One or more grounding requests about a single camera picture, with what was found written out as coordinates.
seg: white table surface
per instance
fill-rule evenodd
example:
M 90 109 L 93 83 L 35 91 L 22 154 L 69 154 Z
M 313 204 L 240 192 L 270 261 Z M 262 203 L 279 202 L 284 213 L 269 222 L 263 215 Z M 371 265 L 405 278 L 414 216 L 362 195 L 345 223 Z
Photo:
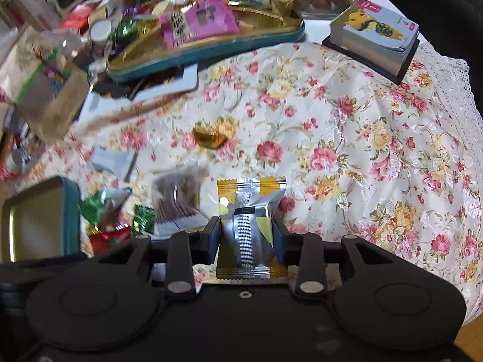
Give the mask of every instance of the white table surface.
M 389 0 L 369 0 L 373 3 L 381 5 L 382 7 L 388 8 L 393 10 L 394 12 L 398 12 L 402 14 L 402 12 L 395 7 L 393 3 Z M 330 20 L 312 20 L 312 19 L 304 19 L 305 21 L 305 41 L 310 42 L 322 42 L 329 34 L 330 28 L 329 23 Z M 418 36 L 421 42 L 426 42 L 426 38 L 424 38 L 421 33 Z

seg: floral tablecloth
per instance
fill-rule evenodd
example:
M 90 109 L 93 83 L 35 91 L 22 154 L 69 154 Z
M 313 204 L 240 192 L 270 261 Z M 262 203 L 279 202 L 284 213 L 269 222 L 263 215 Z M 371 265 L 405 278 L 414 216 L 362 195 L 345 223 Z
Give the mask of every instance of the floral tablecloth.
M 327 241 L 353 233 L 432 271 L 462 292 L 468 322 L 483 308 L 483 136 L 467 72 L 429 44 L 400 86 L 319 44 L 260 49 L 201 71 L 195 91 L 74 124 L 20 188 L 57 174 L 83 197 L 131 186 L 130 222 L 135 204 L 151 205 L 156 173 L 177 165 L 206 167 L 200 210 L 208 217 L 217 215 L 218 179 L 286 176 L 279 214 L 290 232 Z M 198 147 L 195 123 L 228 141 Z M 129 182 L 86 167 L 95 146 L 138 151 Z M 197 270 L 198 281 L 209 276 Z

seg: lace trim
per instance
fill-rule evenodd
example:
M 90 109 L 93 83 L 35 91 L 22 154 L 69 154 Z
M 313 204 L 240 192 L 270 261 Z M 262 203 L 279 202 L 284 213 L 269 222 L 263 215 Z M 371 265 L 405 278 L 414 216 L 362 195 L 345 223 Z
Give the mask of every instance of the lace trim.
M 480 202 L 483 197 L 483 119 L 476 108 L 469 84 L 469 67 L 465 60 L 445 57 L 427 42 L 421 45 L 416 60 L 426 66 L 433 80 L 438 98 L 453 117 L 458 132 L 475 163 L 478 172 Z

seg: pink package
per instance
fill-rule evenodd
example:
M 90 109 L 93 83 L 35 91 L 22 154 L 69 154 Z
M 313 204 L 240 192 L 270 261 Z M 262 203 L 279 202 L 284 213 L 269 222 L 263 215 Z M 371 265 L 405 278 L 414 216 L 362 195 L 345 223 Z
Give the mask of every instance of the pink package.
M 183 12 L 170 12 L 159 18 L 169 48 L 216 35 L 239 33 L 237 20 L 223 0 L 199 0 Z

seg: open tin box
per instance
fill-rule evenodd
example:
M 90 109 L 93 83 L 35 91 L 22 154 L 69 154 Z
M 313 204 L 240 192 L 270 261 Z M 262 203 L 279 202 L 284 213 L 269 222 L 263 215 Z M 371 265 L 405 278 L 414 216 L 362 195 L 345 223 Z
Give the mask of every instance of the open tin box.
M 262 9 L 230 7 L 240 33 L 195 40 L 169 49 L 158 25 L 117 57 L 108 60 L 107 74 L 114 81 L 125 82 L 206 58 L 297 42 L 305 33 L 305 24 L 296 11 L 284 17 Z
M 78 253 L 80 197 L 75 182 L 55 176 L 7 200 L 2 210 L 0 262 Z

